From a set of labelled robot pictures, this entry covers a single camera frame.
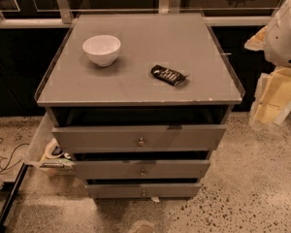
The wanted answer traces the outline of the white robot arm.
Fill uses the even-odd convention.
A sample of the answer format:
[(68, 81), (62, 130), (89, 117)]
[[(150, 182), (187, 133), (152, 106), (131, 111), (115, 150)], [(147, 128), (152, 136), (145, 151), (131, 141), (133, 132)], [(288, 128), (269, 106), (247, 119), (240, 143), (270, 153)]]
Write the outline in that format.
[(286, 0), (270, 22), (246, 41), (247, 50), (262, 50), (275, 69), (262, 73), (250, 109), (250, 126), (262, 130), (280, 125), (291, 112), (291, 0)]

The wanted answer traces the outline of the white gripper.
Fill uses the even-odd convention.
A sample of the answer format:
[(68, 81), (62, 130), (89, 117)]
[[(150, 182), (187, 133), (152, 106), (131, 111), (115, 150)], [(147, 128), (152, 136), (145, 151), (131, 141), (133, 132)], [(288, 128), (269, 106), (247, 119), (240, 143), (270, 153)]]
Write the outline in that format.
[(250, 109), (249, 125), (262, 130), (281, 125), (291, 112), (291, 0), (276, 12), (268, 26), (248, 39), (247, 50), (264, 50), (265, 58), (276, 66), (269, 75), (262, 73)]

